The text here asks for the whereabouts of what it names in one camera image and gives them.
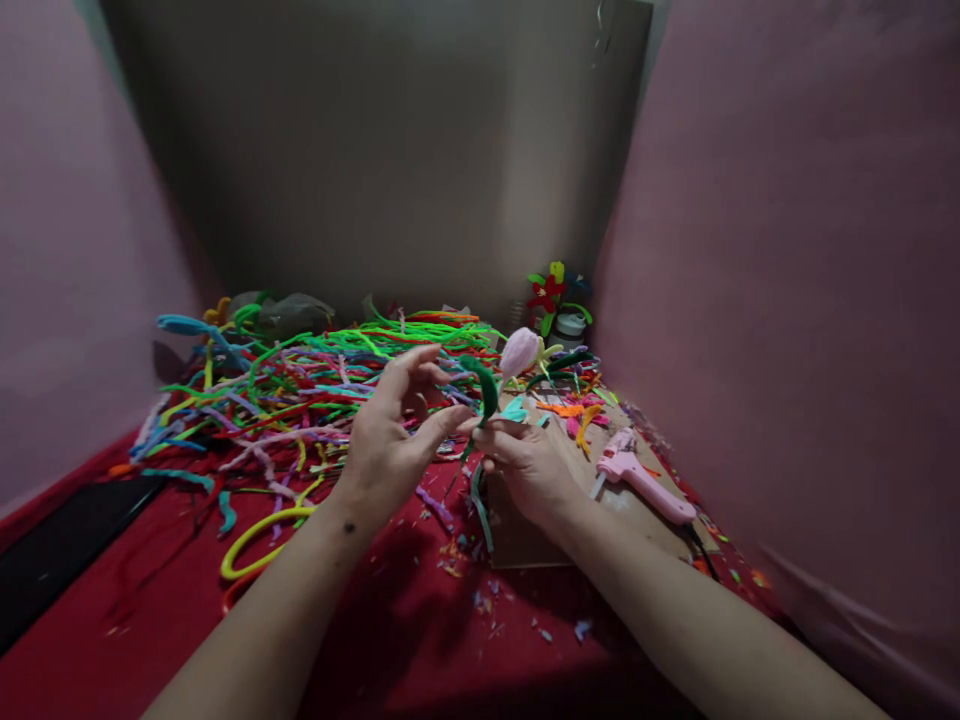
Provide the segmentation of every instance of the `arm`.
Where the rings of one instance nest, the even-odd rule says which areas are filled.
[[[164,689],[144,718],[292,718],[330,616],[377,531],[413,492],[444,437],[472,413],[441,410],[416,436],[404,409],[426,417],[450,376],[439,346],[393,360],[357,414],[346,469],[330,496]]]
[[[499,466],[520,511],[567,552],[708,717],[886,717],[767,617],[591,502],[539,428],[493,420],[475,439],[497,457],[484,466]]]

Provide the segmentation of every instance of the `red flower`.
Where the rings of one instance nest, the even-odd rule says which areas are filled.
[[[548,275],[543,285],[538,282],[533,283],[534,297],[527,302],[527,307],[532,308],[537,305],[543,305],[548,313],[556,312],[557,305],[554,298],[559,300],[566,289],[566,283],[558,283],[553,275]]]

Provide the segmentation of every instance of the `left hand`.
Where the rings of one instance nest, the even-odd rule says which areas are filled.
[[[444,401],[437,385],[450,383],[435,362],[439,355],[439,345],[425,345],[391,360],[353,421],[346,467],[331,499],[344,503],[366,531],[376,532],[400,509],[440,443],[473,415],[456,405],[427,417],[428,403]],[[404,410],[423,419],[413,437],[401,425]]]

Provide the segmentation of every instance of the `finger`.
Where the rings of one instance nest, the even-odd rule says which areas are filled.
[[[480,424],[481,419],[482,418],[472,418],[458,427],[457,431],[464,434],[471,433],[476,429],[477,425]],[[539,430],[539,428],[534,428],[532,425],[506,420],[496,415],[487,420],[483,427],[485,430],[495,430],[521,439],[527,438],[536,432],[536,430]]]
[[[519,440],[502,430],[489,427],[478,428],[473,431],[473,439],[480,450],[487,455],[496,455],[507,465],[523,468],[532,462],[530,443]]]
[[[449,385],[450,373],[434,362],[425,362],[413,372],[413,382],[428,385]]]
[[[395,357],[387,363],[377,389],[367,403],[381,408],[383,412],[399,415],[403,396],[410,388],[414,371],[423,363],[432,363],[439,356],[439,345],[422,345]]]
[[[413,410],[413,414],[418,420],[422,421],[427,419],[427,401],[424,400],[423,395],[419,393],[410,392],[404,395],[400,407],[401,412]]]
[[[447,399],[436,385],[425,385],[421,390],[428,404],[436,407],[446,404]]]
[[[417,434],[407,442],[421,456],[433,457],[444,438],[456,430],[457,426],[466,419],[470,412],[472,412],[470,408],[463,405],[444,408],[428,417],[420,426],[420,429],[417,430]]]

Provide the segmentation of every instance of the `forearm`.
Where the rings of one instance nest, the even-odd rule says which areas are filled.
[[[886,717],[768,618],[603,508],[578,506],[552,534],[708,717]]]
[[[144,717],[294,717],[333,609],[375,531],[331,495]]]

